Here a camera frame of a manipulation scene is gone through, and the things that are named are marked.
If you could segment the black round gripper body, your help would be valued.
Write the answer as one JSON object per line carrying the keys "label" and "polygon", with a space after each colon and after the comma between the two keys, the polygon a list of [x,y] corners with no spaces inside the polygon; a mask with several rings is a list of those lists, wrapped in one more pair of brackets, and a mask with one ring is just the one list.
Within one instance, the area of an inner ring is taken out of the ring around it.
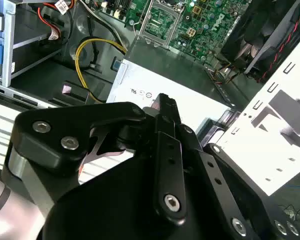
{"label": "black round gripper body", "polygon": [[135,156],[64,195],[45,240],[229,240],[227,187],[185,125],[151,126]]}

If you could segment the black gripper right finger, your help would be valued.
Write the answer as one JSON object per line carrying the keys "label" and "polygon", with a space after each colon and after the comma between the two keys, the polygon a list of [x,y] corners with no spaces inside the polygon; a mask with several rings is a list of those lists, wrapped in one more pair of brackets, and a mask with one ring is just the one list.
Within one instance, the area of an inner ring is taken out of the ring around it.
{"label": "black gripper right finger", "polygon": [[192,176],[190,203],[210,240],[300,240],[300,230],[216,144],[201,147],[171,104],[184,167]]}

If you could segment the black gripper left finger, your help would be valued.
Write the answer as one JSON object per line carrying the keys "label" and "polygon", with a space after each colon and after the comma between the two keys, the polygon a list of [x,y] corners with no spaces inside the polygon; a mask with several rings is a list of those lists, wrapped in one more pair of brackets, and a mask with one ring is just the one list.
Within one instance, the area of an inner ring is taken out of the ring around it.
{"label": "black gripper left finger", "polygon": [[11,134],[11,173],[44,216],[67,193],[90,197],[79,169],[106,155],[135,150],[133,163],[153,165],[153,189],[141,205],[163,220],[185,222],[186,194],[177,103],[159,94],[148,108],[131,102],[68,106],[20,113]]}

